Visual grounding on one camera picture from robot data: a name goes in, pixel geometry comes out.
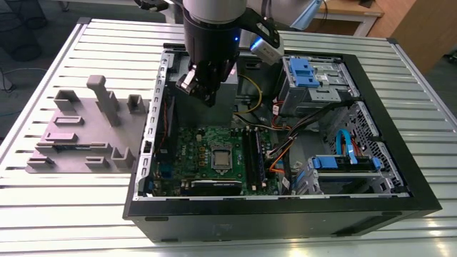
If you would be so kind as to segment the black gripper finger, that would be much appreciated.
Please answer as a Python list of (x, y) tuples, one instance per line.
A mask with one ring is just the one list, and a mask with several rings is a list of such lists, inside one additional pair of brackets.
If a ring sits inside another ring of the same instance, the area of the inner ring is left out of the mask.
[(198, 78), (198, 75), (197, 66), (191, 66), (187, 73), (178, 78), (175, 88), (211, 107), (215, 102), (215, 84), (207, 78)]
[(221, 82), (227, 79), (231, 68), (234, 65), (233, 59), (226, 59), (214, 64), (211, 74), (210, 74), (210, 93), (209, 93), (209, 105), (214, 105), (215, 102), (215, 93), (219, 89)]

